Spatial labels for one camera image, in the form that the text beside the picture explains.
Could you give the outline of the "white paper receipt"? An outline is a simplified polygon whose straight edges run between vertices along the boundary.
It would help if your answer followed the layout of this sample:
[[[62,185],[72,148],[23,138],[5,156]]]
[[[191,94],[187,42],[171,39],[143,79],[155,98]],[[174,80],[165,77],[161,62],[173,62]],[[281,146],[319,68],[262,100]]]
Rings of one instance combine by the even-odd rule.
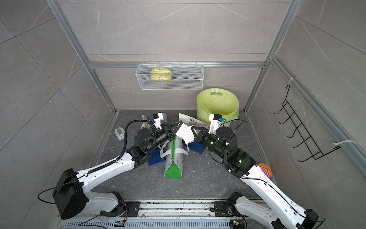
[[[178,130],[183,130],[183,140],[186,144],[192,143],[194,141],[192,126],[187,126],[183,123],[183,125]]]

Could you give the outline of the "green white paper bag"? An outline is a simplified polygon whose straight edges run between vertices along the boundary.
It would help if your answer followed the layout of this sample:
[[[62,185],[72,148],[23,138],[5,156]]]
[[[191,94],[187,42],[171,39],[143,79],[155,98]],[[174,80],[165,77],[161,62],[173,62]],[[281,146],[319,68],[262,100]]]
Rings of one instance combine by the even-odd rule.
[[[185,141],[176,137],[173,141],[166,141],[160,150],[160,157],[165,159],[165,178],[183,177],[183,158],[188,155],[189,147]]]

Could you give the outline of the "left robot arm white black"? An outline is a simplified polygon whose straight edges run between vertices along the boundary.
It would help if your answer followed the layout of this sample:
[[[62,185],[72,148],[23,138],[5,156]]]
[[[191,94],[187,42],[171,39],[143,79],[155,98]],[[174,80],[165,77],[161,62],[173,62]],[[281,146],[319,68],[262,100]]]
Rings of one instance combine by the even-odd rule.
[[[123,148],[118,157],[78,172],[73,169],[64,171],[56,187],[51,188],[54,204],[61,219],[71,219],[80,213],[90,212],[98,212],[107,217],[126,214],[126,203],[118,192],[98,193],[92,189],[144,164],[150,158],[149,153],[163,143],[175,139],[182,125],[181,121],[172,125],[163,122],[160,129],[142,128],[134,137],[134,145],[131,148]]]

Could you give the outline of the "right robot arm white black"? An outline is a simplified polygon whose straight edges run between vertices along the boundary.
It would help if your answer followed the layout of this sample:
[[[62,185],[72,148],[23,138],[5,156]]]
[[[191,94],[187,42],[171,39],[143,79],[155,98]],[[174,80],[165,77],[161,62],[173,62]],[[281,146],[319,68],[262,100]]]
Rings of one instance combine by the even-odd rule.
[[[212,133],[204,127],[191,127],[191,131],[195,142],[219,156],[220,164],[268,205],[265,208],[235,192],[226,201],[229,212],[249,216],[269,229],[317,229],[324,223],[314,210],[296,204],[271,181],[259,164],[238,147],[231,128],[220,126]]]

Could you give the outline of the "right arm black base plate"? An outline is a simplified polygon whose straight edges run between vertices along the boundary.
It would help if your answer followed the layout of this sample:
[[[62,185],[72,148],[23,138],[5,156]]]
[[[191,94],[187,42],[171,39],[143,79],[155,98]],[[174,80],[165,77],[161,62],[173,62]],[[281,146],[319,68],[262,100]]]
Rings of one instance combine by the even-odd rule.
[[[226,201],[215,201],[213,207],[210,208],[216,217],[246,217],[246,215],[239,213],[233,205]]]

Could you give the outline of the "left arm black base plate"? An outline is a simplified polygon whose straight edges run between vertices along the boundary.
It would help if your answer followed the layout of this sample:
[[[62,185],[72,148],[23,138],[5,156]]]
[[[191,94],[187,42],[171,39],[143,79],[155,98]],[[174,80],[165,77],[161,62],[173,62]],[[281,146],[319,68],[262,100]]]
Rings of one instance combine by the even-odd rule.
[[[111,212],[101,211],[102,217],[137,217],[141,202],[129,201],[124,204],[118,204]]]

